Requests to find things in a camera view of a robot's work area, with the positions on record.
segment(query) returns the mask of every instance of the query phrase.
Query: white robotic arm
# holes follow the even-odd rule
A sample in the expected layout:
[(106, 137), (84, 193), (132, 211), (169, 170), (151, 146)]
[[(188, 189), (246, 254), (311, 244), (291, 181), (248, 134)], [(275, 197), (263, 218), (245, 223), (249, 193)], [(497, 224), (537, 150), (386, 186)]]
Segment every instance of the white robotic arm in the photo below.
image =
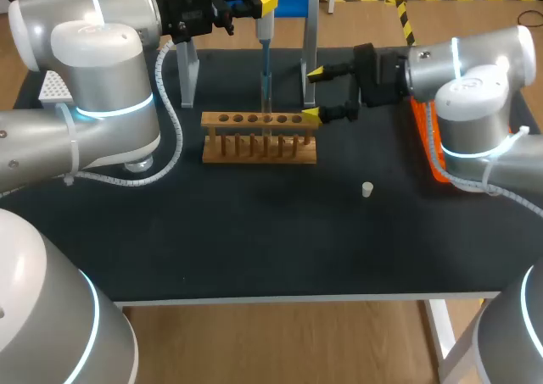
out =
[(533, 83), (535, 71), (535, 46), (524, 26), (412, 47), (406, 56), (396, 51), (377, 54), (367, 44), (355, 47), (351, 63), (309, 74), (310, 81), (352, 74), (358, 93), (345, 106), (306, 113), (327, 123), (354, 120), (359, 97), (368, 107), (398, 103), (404, 96), (419, 102), (435, 99), (448, 172), (543, 193), (543, 136), (509, 134), (512, 95)]
[[(152, 162), (148, 157), (159, 145), (160, 130), (143, 51), (156, 49), (161, 35), (172, 37), (167, 51), (173, 43), (210, 33), (213, 25), (233, 35), (233, 18), (259, 19), (271, 9), (264, 6), (269, 0), (231, 1), (13, 2), (9, 22), (21, 58), (31, 70), (57, 71), (76, 108), (0, 112), (0, 193), (62, 174), (95, 179), (78, 172), (85, 168)], [(158, 88), (176, 129), (176, 151), (160, 175), (121, 185), (159, 179), (181, 153), (181, 127), (161, 83)]]

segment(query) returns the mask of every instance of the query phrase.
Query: black tabletop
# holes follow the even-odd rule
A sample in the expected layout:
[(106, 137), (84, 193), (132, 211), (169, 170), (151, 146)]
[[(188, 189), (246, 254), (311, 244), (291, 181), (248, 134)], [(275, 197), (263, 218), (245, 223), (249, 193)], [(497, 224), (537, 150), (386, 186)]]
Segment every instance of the black tabletop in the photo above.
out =
[[(182, 160), (166, 178), (142, 188), (51, 180), (0, 199), (113, 300), (499, 291), (540, 256), (541, 220), (527, 209), (434, 181), (409, 103), (322, 127), (317, 165), (202, 164), (200, 112), (258, 111), (260, 53), (199, 56), (195, 108), (177, 110)], [(274, 110), (299, 111), (299, 51), (271, 56)], [(348, 49), (318, 55), (319, 64), (349, 58)], [(180, 106), (174, 53), (164, 69)], [(16, 108), (39, 107), (42, 78), (27, 76)], [(154, 90), (158, 171), (174, 137)], [(336, 105), (347, 94), (339, 79), (316, 99)], [(520, 95), (513, 105), (512, 128), (536, 131)], [(375, 186), (370, 198), (364, 181)]]

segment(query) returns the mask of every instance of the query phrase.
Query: small white cap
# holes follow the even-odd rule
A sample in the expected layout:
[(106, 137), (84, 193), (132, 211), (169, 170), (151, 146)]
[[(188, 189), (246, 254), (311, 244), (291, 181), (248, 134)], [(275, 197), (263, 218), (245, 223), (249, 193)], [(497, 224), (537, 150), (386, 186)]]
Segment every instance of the small white cap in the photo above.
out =
[(371, 182), (362, 183), (362, 196), (364, 198), (369, 198), (369, 196), (372, 194), (372, 190), (373, 184)]

